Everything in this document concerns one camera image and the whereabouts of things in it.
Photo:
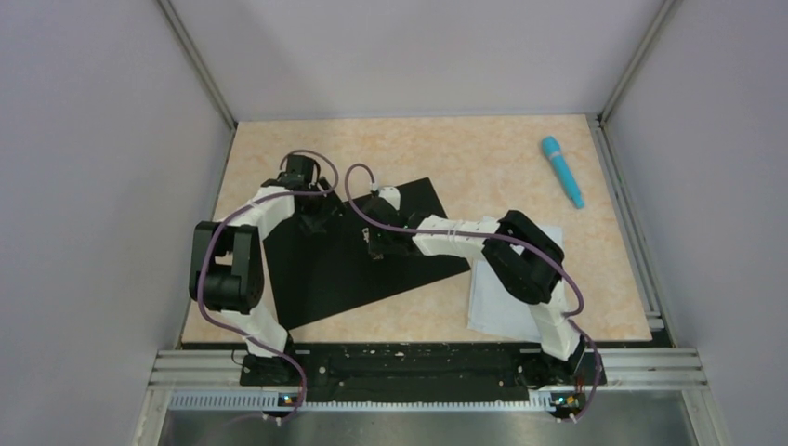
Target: blue pen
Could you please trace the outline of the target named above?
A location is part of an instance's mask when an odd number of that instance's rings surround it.
[[[580,193],[580,188],[577,187],[577,182],[571,175],[563,155],[561,155],[561,146],[559,146],[558,141],[553,137],[542,139],[542,151],[545,152],[545,156],[553,165],[553,169],[556,171],[556,175],[558,175],[558,179],[561,181],[561,185],[564,187],[567,195],[574,203],[574,207],[583,209],[583,206],[585,206],[583,194]]]

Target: beige table surface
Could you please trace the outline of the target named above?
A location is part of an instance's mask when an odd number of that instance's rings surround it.
[[[577,179],[585,208],[576,210],[540,149],[553,135]],[[240,123],[216,218],[249,200],[276,177],[283,156],[313,149],[340,169],[365,162],[378,183],[429,177],[449,218],[481,219],[518,209],[538,224],[563,228],[564,268],[583,291],[576,320],[598,340],[651,338],[611,197],[582,115],[339,119]],[[323,168],[323,174],[331,174]],[[351,193],[368,193],[354,172]],[[344,190],[339,192],[344,198]],[[266,271],[266,283],[269,283]],[[470,273],[434,282],[291,331],[300,342],[489,341],[504,339],[466,328]],[[567,287],[574,308],[576,299]],[[263,301],[276,314],[270,287]],[[182,342],[238,342],[191,308]]]

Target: white paper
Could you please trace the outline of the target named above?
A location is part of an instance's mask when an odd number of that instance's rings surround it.
[[[539,229],[563,248],[563,230],[560,227],[539,225]],[[515,250],[522,252],[519,246]],[[563,294],[564,282],[559,281],[553,289],[553,297]],[[467,327],[487,335],[510,337],[518,341],[542,341],[528,305],[510,295],[490,265],[482,261],[474,262],[471,273]]]

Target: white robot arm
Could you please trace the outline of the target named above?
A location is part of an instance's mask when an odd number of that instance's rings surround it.
[[[285,171],[276,180],[264,183],[250,203],[287,190],[318,190],[319,186],[327,190],[324,179],[312,180],[315,165],[311,158],[291,155]],[[307,232],[320,231],[326,218],[342,212],[342,203],[333,193],[328,197],[313,198],[308,202],[300,202],[298,197],[292,195],[273,198],[237,216],[220,234],[205,276],[205,306],[220,313],[261,343],[279,351],[285,349],[288,333],[274,320],[266,306],[259,302],[264,286],[260,242],[287,218],[299,216],[302,228]],[[551,295],[560,280],[556,271],[538,257],[529,256],[528,252],[517,254],[508,243],[453,235],[462,231],[511,235],[535,245],[560,263],[563,260],[560,248],[522,213],[509,211],[498,221],[469,222],[439,216],[411,216],[405,219],[400,216],[399,209],[399,191],[396,188],[381,188],[363,210],[372,219],[392,226],[439,230],[440,233],[409,235],[370,227],[368,242],[373,257],[448,255],[488,261],[506,290],[529,305],[542,335],[542,349],[546,354],[566,361],[577,349],[580,336],[563,315],[569,310],[567,302],[564,298],[553,298]],[[190,277],[193,299],[196,299],[196,279],[207,243],[217,226],[217,222],[202,222],[194,232]],[[218,265],[214,257],[227,253],[232,253],[232,265]],[[246,344],[249,352],[255,356],[273,356],[248,339]]]

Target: white wall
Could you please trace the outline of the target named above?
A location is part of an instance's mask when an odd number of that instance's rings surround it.
[[[598,112],[662,0],[174,0],[238,120]]]
[[[0,5],[0,444],[128,444],[229,133],[152,0]]]
[[[684,2],[611,125],[679,338],[741,445],[788,437],[786,44],[784,0]]]

